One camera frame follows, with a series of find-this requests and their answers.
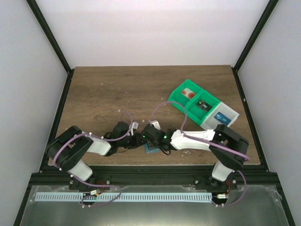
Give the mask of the blue card holder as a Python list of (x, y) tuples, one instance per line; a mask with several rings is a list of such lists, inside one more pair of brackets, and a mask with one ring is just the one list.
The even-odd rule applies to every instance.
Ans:
[(144, 144), (144, 150), (146, 154), (160, 152), (159, 148), (156, 148), (155, 146), (149, 146), (148, 144)]

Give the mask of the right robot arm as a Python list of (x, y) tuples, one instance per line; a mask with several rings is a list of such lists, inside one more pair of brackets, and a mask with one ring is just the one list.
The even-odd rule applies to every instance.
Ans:
[(142, 130), (142, 138), (166, 154), (182, 149), (210, 151), (218, 160), (211, 178), (220, 182), (226, 181), (232, 172), (242, 170), (244, 162), (250, 161), (246, 155), (249, 142), (222, 124), (204, 131), (169, 129), (166, 132), (148, 124)]

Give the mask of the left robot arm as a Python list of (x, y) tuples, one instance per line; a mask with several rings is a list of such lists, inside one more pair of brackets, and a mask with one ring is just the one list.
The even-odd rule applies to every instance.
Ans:
[(75, 178), (87, 182), (92, 169), (84, 163), (85, 153), (95, 153), (109, 157), (115, 154), (118, 148), (136, 149), (146, 143), (141, 133), (137, 132), (138, 123), (128, 125), (118, 122), (113, 131), (97, 137), (83, 132), (77, 126), (71, 126), (46, 147), (46, 154), (59, 170), (66, 171)]

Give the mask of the black card in bin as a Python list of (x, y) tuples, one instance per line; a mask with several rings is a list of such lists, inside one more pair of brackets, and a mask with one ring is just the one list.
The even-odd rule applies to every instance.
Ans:
[(206, 101), (204, 100), (200, 100), (197, 103), (197, 107), (200, 108), (201, 110), (205, 111), (205, 112), (209, 112), (212, 109), (212, 106), (209, 105)]

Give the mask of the red white card in bin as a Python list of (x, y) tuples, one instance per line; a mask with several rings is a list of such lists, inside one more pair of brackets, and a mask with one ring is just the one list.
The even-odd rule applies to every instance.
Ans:
[(189, 100), (192, 99), (195, 96), (195, 92), (190, 90), (189, 88), (185, 88), (181, 91), (181, 94), (184, 95)]

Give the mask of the blue card in bin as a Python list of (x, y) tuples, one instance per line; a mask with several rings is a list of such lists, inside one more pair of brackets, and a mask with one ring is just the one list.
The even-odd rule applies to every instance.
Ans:
[(218, 120), (219, 122), (221, 122), (222, 124), (228, 126), (229, 123), (231, 122), (231, 119), (229, 119), (227, 116), (225, 116), (224, 114), (222, 114), (221, 112), (218, 112), (214, 118), (216, 120)]

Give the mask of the green bin far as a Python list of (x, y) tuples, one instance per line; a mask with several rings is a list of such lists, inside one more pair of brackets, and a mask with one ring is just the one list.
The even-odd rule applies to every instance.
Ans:
[(203, 89), (195, 84), (193, 81), (186, 79), (181, 85), (172, 91), (168, 98), (168, 101), (174, 101), (186, 107), (188, 102), (198, 93), (201, 93)]

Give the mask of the green bin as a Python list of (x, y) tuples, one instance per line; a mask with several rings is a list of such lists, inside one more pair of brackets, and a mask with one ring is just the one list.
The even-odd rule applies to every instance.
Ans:
[(221, 102), (204, 90), (196, 93), (186, 88), (182, 91), (182, 95), (188, 99), (185, 106), (188, 117), (199, 126), (205, 121), (209, 113)]
[(203, 89), (195, 84), (193, 81), (186, 79), (181, 85), (172, 91), (168, 98), (168, 101), (174, 101), (186, 107), (188, 102), (198, 93), (201, 93)]

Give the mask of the green bin middle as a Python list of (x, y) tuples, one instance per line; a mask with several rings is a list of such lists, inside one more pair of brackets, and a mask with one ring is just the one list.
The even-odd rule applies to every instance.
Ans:
[(188, 117), (199, 126), (205, 121), (209, 113), (221, 102), (204, 90), (196, 93), (186, 88), (182, 91), (182, 95), (188, 99), (185, 106)]

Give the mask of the white bin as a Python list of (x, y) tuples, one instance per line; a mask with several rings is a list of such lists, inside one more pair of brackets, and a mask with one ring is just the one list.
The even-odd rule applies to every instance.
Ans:
[(222, 124), (230, 127), (239, 117), (239, 113), (220, 102), (204, 117), (200, 127), (202, 129), (215, 129), (217, 125)]

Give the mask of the black aluminium front rail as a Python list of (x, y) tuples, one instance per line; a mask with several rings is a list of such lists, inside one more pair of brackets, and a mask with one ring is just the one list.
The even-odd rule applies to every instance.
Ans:
[[(146, 185), (197, 185), (207, 181), (212, 174), (211, 165), (191, 166), (92, 166), (93, 174), (87, 180), (90, 184), (116, 186)], [(232, 173), (238, 184), (279, 185), (277, 173), (268, 172), (261, 165), (246, 165), (242, 174)], [(68, 173), (46, 167), (41, 173), (33, 173), (29, 186), (71, 185), (77, 180)]]

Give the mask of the left black frame post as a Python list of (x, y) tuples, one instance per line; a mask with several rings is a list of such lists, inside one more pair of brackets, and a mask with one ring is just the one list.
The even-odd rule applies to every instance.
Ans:
[(35, 18), (37, 19), (40, 27), (42, 28), (46, 38), (48, 39), (52, 49), (54, 50), (56, 56), (58, 57), (60, 63), (62, 64), (64, 70), (67, 73), (72, 71), (71, 67), (69, 66), (54, 34), (52, 33), (41, 9), (39, 8), (37, 2), (35, 0), (26, 0), (28, 6), (30, 7), (32, 13), (34, 14)]

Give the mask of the black frame post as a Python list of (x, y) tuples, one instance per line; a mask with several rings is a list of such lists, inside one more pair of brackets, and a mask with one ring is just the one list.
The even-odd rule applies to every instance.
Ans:
[(67, 73), (72, 71), (71, 67), (69, 66), (54, 34), (52, 33), (41, 9), (39, 8), (37, 2), (35, 0), (26, 0), (28, 6), (30, 7), (32, 13), (34, 14), (35, 18), (37, 19), (40, 27), (42, 28), (46, 38), (48, 39), (52, 49), (54, 50), (56, 56), (58, 57), (60, 63), (62, 64), (64, 70)]
[(276, 5), (278, 4), (279, 0), (269, 0), (264, 11), (262, 12), (258, 22), (256, 23), (255, 28), (253, 29), (245, 47), (243, 48), (235, 66), (232, 69), (235, 72), (238, 72), (241, 66), (243, 65), (244, 61), (246, 60), (248, 54), (250, 53), (252, 47), (254, 46), (257, 38), (261, 34), (265, 24), (267, 23), (269, 17), (271, 16), (272, 12), (274, 11)]

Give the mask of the right black frame post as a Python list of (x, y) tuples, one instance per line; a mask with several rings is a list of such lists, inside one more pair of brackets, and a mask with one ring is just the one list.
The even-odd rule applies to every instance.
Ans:
[(274, 11), (276, 5), (278, 4), (279, 0), (269, 0), (264, 11), (262, 12), (258, 22), (256, 23), (255, 28), (253, 29), (245, 47), (243, 48), (235, 66), (232, 69), (235, 72), (238, 72), (241, 66), (243, 65), (244, 61), (246, 60), (248, 54), (250, 53), (252, 47), (254, 46), (257, 38), (261, 34), (265, 24), (267, 23), (269, 17), (271, 16), (272, 12)]

